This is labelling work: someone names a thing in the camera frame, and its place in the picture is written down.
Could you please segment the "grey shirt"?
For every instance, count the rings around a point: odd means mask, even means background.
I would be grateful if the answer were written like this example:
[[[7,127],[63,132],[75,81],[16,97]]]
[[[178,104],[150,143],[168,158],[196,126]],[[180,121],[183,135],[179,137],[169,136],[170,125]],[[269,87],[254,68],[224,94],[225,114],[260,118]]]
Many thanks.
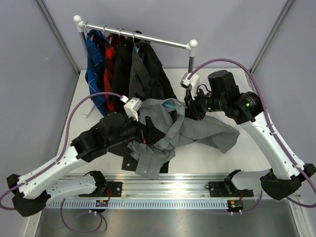
[[[164,138],[153,145],[156,148],[175,151],[177,147],[197,142],[216,148],[224,154],[237,143],[239,131],[232,126],[212,116],[205,116],[202,120],[186,118],[184,107],[177,106],[174,110],[164,107],[162,104],[165,102],[180,101],[147,99],[139,109],[139,121],[142,124],[145,124],[145,117],[149,116],[154,126],[165,134]],[[155,180],[159,174],[141,176]]]

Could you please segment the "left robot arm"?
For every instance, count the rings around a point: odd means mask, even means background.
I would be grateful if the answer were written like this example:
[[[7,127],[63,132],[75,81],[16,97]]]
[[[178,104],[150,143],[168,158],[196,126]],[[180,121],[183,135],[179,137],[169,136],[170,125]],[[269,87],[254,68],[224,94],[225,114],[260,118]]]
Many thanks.
[[[111,147],[132,141],[153,145],[164,136],[150,117],[145,117],[141,123],[120,113],[110,113],[41,167],[25,175],[8,176],[7,184],[14,194],[13,209],[21,216],[29,217],[56,200],[108,194],[107,180],[101,171],[93,170],[70,181],[57,181],[70,171],[105,155]]]

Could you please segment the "teal hanger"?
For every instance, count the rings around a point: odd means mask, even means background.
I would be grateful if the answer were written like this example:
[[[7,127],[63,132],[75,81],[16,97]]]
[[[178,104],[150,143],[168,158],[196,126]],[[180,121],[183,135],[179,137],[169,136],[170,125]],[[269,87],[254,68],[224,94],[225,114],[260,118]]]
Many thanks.
[[[180,103],[180,102],[174,102],[174,103],[163,103],[162,104],[164,107],[167,107],[167,108],[171,108],[171,109],[174,109],[176,110],[177,109],[177,106],[180,106],[180,107],[184,107],[185,109],[187,108],[186,105]]]

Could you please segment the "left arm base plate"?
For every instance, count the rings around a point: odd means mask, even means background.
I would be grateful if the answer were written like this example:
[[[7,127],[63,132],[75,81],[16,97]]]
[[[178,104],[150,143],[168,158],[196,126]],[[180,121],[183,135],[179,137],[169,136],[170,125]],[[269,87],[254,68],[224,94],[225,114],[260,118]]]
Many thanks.
[[[123,182],[108,182],[108,185],[101,193],[81,194],[79,197],[102,197],[107,198],[110,195],[111,198],[120,198],[122,194]]]

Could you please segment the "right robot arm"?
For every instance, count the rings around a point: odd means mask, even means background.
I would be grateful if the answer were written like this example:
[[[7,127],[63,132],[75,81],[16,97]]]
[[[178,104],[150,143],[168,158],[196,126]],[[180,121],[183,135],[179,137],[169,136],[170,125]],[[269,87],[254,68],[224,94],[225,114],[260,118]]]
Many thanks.
[[[234,76],[219,70],[208,76],[211,90],[204,94],[199,89],[199,76],[186,73],[180,85],[186,89],[187,109],[197,119],[207,112],[224,112],[240,125],[254,140],[268,160],[271,169],[245,172],[237,169],[224,180],[224,190],[235,196],[243,190],[261,190],[275,200],[287,198],[296,192],[316,168],[299,158],[289,157],[289,147],[281,137],[276,138],[269,116],[264,113],[260,98],[254,92],[241,93]]]

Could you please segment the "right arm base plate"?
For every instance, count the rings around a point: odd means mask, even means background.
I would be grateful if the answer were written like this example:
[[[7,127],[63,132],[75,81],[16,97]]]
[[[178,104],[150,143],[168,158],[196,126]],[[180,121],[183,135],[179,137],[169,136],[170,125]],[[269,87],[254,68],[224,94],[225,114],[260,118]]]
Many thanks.
[[[224,181],[208,182],[204,187],[212,198],[250,198],[254,196],[252,190],[237,190],[234,187],[227,190]]]

